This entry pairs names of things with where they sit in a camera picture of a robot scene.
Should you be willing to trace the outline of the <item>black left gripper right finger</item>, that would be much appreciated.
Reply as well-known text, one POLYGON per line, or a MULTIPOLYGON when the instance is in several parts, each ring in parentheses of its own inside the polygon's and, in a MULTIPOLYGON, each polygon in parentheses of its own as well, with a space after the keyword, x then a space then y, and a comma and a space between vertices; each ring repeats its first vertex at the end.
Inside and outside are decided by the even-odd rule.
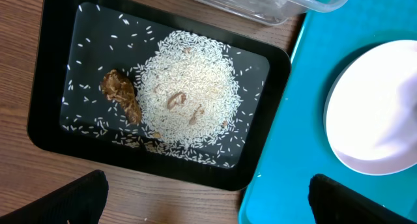
POLYGON ((414 224, 323 174, 311 178, 308 202, 316 224, 414 224))

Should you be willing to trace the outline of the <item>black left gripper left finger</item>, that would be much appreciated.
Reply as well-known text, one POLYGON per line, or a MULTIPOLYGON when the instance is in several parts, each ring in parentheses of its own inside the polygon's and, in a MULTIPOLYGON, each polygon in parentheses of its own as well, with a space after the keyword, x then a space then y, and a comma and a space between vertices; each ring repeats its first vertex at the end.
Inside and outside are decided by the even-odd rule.
POLYGON ((98 223, 106 206, 109 184, 105 173, 83 177, 1 216, 1 223, 98 223))

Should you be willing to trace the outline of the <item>large white plate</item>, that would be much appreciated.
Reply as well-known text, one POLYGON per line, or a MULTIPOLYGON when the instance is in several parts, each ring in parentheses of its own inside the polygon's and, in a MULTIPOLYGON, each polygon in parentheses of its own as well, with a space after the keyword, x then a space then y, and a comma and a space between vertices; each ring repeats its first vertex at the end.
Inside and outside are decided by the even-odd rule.
POLYGON ((416 41, 369 49, 338 75, 323 124, 330 148, 349 169, 390 175, 416 165, 416 41))

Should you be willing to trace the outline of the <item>brown food scrap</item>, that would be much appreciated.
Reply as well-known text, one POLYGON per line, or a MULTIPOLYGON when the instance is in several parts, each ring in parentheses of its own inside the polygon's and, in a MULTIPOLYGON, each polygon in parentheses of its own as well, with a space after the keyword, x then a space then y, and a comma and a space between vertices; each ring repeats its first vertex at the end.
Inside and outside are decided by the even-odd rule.
POLYGON ((134 86, 124 74, 116 69, 111 70, 103 77, 100 88, 107 100, 115 100, 121 105, 129 123, 141 122, 142 112, 136 100, 134 86))

